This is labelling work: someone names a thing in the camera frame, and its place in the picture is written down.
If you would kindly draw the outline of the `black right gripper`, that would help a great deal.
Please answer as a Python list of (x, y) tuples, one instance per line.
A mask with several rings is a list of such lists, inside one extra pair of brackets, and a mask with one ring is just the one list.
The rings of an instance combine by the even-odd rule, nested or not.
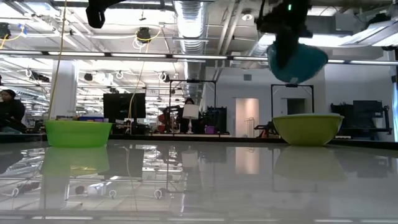
[[(278, 33), (275, 47), (279, 68), (284, 68), (293, 56), (299, 44), (299, 37), (313, 37), (313, 33), (305, 24), (311, 8), (309, 0), (261, 1), (259, 14), (254, 23), (260, 33)], [(280, 32), (282, 29), (291, 33)]]

